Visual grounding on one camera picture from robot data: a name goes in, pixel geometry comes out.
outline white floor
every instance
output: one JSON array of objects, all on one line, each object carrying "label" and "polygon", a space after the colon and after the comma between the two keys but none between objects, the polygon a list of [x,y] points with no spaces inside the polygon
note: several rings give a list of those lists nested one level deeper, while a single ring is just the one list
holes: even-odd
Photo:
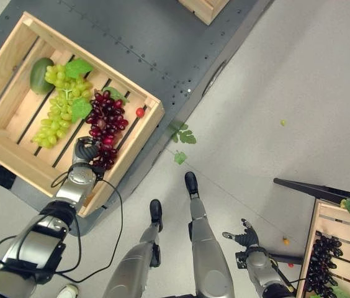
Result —
[{"label": "white floor", "polygon": [[[0,1],[1,7],[8,1]],[[227,258],[237,297],[257,297],[246,271],[236,268],[235,242],[248,219],[261,244],[302,255],[311,197],[273,184],[275,177],[350,190],[350,1],[278,0],[255,26],[187,121],[196,145],[170,143],[125,202],[125,228],[114,265],[148,225],[148,203],[163,204],[162,265],[150,271],[144,297],[194,292],[189,202],[183,176],[199,180],[212,229]],[[179,166],[176,151],[184,151]],[[13,235],[35,211],[0,188],[0,239]],[[83,237],[81,278],[105,264],[119,229],[119,210]],[[290,239],[285,246],[282,237]],[[62,268],[75,262],[66,239]],[[296,279],[300,267],[283,266]],[[81,297],[101,297],[114,267],[80,284]],[[34,297],[54,297],[66,281],[55,277]]]}]

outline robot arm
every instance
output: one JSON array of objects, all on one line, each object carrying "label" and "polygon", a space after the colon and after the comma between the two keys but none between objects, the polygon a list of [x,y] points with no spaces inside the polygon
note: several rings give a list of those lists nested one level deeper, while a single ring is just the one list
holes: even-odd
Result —
[{"label": "robot arm", "polygon": [[234,235],[223,232],[227,239],[232,239],[246,251],[236,253],[237,266],[247,269],[250,280],[255,286],[256,292],[262,298],[291,298],[295,297],[284,284],[279,273],[272,267],[267,251],[259,246],[259,238],[251,224],[242,219],[246,227],[245,233]]},{"label": "robot arm", "polygon": [[89,163],[98,147],[89,137],[74,146],[68,177],[52,201],[13,239],[0,267],[0,298],[30,297],[37,284],[51,280],[66,245],[69,227],[104,170]]}]

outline wooden crate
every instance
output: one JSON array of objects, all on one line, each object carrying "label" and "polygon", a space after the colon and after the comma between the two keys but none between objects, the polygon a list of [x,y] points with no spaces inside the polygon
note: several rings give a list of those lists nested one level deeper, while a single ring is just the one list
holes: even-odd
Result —
[{"label": "wooden crate", "polygon": [[[330,205],[320,200],[316,201],[301,278],[305,278],[307,274],[310,254],[316,239],[316,231],[320,231],[325,236],[338,237],[342,242],[340,249],[343,252],[343,256],[340,258],[332,257],[332,262],[337,265],[337,268],[330,269],[330,272],[338,282],[339,287],[350,295],[350,213],[346,209],[335,205]],[[304,284],[304,281],[300,281],[297,298],[313,295],[313,293],[303,295]]]},{"label": "wooden crate", "polygon": [[211,24],[214,18],[225,7],[229,0],[178,0],[188,10],[193,12],[200,20],[207,25]]},{"label": "wooden crate", "polygon": [[[90,125],[80,120],[52,149],[38,148],[30,141],[40,126],[40,120],[47,117],[48,98],[54,96],[39,96],[30,90],[30,70],[41,57],[50,57],[61,64],[72,57],[80,57],[94,68],[87,76],[94,88],[109,85],[129,99],[124,118],[130,124],[119,142],[117,161],[105,174],[106,180],[118,185],[164,115],[161,101],[26,12],[0,49],[0,164],[52,196],[57,189],[50,185],[71,165],[76,139],[88,135]],[[138,107],[145,108],[145,116],[141,119],[135,115]],[[112,191],[106,183],[98,183],[79,215],[85,217],[99,208]]]}]

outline green leaf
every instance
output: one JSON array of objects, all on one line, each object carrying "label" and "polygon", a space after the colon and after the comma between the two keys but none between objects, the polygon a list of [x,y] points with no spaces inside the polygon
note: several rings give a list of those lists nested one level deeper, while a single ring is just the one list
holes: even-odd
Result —
[{"label": "green leaf", "polygon": [[126,103],[130,102],[123,94],[119,93],[118,90],[116,90],[113,87],[105,87],[102,89],[102,91],[106,91],[108,90],[108,92],[110,92],[110,97],[112,99],[114,99],[115,101],[118,99],[121,99],[123,102],[123,105],[125,105]]},{"label": "green leaf", "polygon": [[177,143],[177,135],[176,135],[176,133],[173,133],[173,135],[171,136],[171,139],[172,139],[175,143]]},{"label": "green leaf", "polygon": [[65,65],[66,75],[73,79],[76,79],[80,75],[83,75],[91,70],[93,70],[92,66],[81,58],[71,60]]},{"label": "green leaf", "polygon": [[80,118],[84,119],[91,110],[92,105],[87,99],[83,97],[76,98],[73,100],[73,105],[71,106],[71,121],[74,123]]},{"label": "green leaf", "polygon": [[177,164],[179,164],[179,165],[181,165],[181,164],[183,164],[183,162],[186,160],[186,158],[187,158],[187,156],[186,156],[186,154],[184,153],[184,152],[176,152],[175,153],[175,156],[174,156],[174,161],[177,163]]},{"label": "green leaf", "polygon": [[336,295],[336,298],[350,298],[350,295],[344,292],[340,287],[332,286],[332,288],[334,290],[334,294]]},{"label": "green leaf", "polygon": [[347,209],[350,213],[350,199],[346,199],[346,202],[344,204],[344,208]]},{"label": "green leaf", "polygon": [[183,123],[179,130],[186,130],[188,128],[189,128],[189,126],[187,124]]},{"label": "green leaf", "polygon": [[185,132],[178,132],[179,139],[182,143],[188,143],[188,144],[196,144],[197,140],[192,134],[191,130],[186,130]]}]

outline grape bunch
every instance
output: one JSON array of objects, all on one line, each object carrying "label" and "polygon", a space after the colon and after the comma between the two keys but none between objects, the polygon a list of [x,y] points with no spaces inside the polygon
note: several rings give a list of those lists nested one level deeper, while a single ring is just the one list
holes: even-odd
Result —
[{"label": "grape bunch", "polygon": [[342,243],[336,238],[327,238],[320,232],[316,232],[320,239],[316,239],[313,245],[312,255],[310,257],[305,290],[307,292],[315,291],[323,298],[336,298],[333,289],[328,286],[337,286],[338,283],[331,277],[330,269],[336,269],[336,265],[331,262],[333,256],[343,256],[339,249]]},{"label": "grape bunch", "polygon": [[117,157],[114,145],[122,138],[121,131],[125,130],[128,121],[123,117],[125,111],[121,99],[115,101],[110,98],[108,90],[102,94],[95,90],[94,97],[90,101],[92,110],[86,118],[86,123],[91,124],[89,134],[100,146],[93,165],[108,170]]},{"label": "grape bunch", "polygon": [[64,65],[47,67],[45,80],[54,84],[57,95],[51,97],[48,118],[41,120],[41,127],[32,139],[43,148],[53,147],[58,139],[64,138],[71,125],[73,100],[79,97],[91,98],[92,84],[81,76],[77,79],[65,75]]}]

